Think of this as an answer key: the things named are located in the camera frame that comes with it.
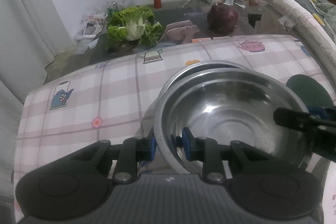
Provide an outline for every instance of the concrete floor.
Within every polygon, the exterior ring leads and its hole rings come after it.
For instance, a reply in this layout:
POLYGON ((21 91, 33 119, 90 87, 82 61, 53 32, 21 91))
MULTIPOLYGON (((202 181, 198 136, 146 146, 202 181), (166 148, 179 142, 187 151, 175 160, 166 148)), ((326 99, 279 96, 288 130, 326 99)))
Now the concrete floor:
MULTIPOLYGON (((187 4, 186 3, 187 0, 163 3, 161 9, 155 9, 155 19, 158 20, 164 27, 170 23, 190 19, 192 22, 195 22, 197 26, 202 25, 203 29, 207 29, 206 13, 209 11, 211 6, 205 0, 191 0, 187 4)), ((237 5, 235 5, 234 8, 239 14, 239 19, 237 27, 231 35, 256 34, 257 32, 255 29, 253 29, 248 23, 248 9, 242 9, 237 5)), ((106 33, 105 28, 99 35, 97 35, 97 37, 104 33, 106 33)), ((206 35, 202 37, 208 36, 211 37, 211 33, 206 33, 206 35)), ((75 47, 71 47, 55 56, 55 60, 46 67, 47 79, 45 80, 45 84, 88 65, 122 56, 114 53, 108 54, 105 52, 105 49, 99 48, 98 44, 95 48, 88 49, 82 55, 72 55, 74 50, 75 47)))

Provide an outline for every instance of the white curtain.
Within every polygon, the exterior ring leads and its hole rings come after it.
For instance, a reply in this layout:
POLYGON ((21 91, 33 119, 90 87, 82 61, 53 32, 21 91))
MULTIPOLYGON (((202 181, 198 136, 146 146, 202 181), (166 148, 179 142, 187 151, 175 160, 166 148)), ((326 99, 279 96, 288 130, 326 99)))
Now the white curtain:
POLYGON ((0 0, 0 197, 13 197, 16 135, 29 92, 54 55, 73 45, 52 0, 0 0))

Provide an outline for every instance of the stainless steel bowl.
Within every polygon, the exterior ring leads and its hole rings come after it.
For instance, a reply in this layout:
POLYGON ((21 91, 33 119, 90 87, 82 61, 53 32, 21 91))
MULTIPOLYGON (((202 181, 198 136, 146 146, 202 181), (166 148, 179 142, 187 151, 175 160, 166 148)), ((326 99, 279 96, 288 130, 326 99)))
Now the stainless steel bowl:
POLYGON ((293 165, 306 168, 311 146, 305 136, 277 126, 278 107, 307 112, 285 85, 252 70, 217 68, 183 78, 157 104, 154 134, 164 159, 180 174, 201 173, 202 163, 188 162, 174 137, 189 127, 195 137, 219 144, 243 141, 293 165))
POLYGON ((176 84, 179 80, 182 80, 183 78, 192 75, 197 72, 201 72, 203 70, 208 69, 217 69, 217 68, 240 68, 240 69, 248 69, 247 67, 229 62, 224 60, 208 60, 208 61, 202 61, 199 63, 195 63, 192 65, 189 65, 181 70, 179 70, 177 73, 175 73, 172 77, 169 78, 169 80, 164 84, 162 87, 159 96, 157 97, 157 102, 162 98, 162 96, 166 93, 166 91, 174 84, 176 84))

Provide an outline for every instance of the table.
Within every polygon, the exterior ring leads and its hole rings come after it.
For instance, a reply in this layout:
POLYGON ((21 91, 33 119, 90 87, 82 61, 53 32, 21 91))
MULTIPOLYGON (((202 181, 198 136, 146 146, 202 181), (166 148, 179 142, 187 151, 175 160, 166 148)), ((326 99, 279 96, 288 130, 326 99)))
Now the table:
MULTIPOLYGON (((282 83, 297 74, 317 80, 336 101, 325 75, 289 35, 250 35, 166 47, 91 65, 50 82, 26 98, 17 136, 14 187, 23 175, 98 140, 146 136, 164 83, 186 65, 227 60, 282 83)), ((142 172, 170 173, 159 152, 142 172)), ((23 217, 15 200, 16 220, 23 217)))

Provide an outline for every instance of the orange flower print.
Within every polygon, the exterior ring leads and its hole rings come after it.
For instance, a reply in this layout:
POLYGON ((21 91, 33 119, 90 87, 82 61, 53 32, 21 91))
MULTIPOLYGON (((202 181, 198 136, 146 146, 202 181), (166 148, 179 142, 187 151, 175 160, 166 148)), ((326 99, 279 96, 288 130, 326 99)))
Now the orange flower print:
POLYGON ((102 120, 102 118, 100 118, 100 117, 96 117, 96 118, 94 118, 93 120, 92 120, 92 127, 93 128, 98 128, 98 127, 100 127, 101 126, 101 124, 103 123, 103 120, 102 120))
POLYGON ((192 65, 192 64, 196 64, 199 63, 200 61, 195 59, 195 60, 189 60, 187 63, 185 63, 186 66, 192 65))

